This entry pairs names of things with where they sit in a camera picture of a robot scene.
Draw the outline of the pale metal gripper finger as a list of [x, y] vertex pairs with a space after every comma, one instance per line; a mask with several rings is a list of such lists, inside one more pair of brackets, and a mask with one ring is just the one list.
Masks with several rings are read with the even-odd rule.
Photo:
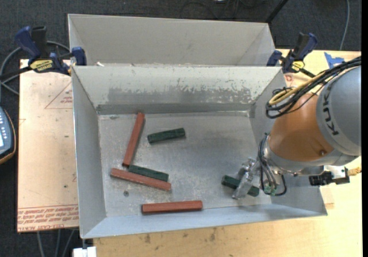
[[251, 188], [252, 188], [252, 183], [249, 182], [247, 179], [242, 178], [238, 187], [233, 192], [232, 198], [236, 200], [244, 198], [248, 194], [248, 192], [251, 190]]

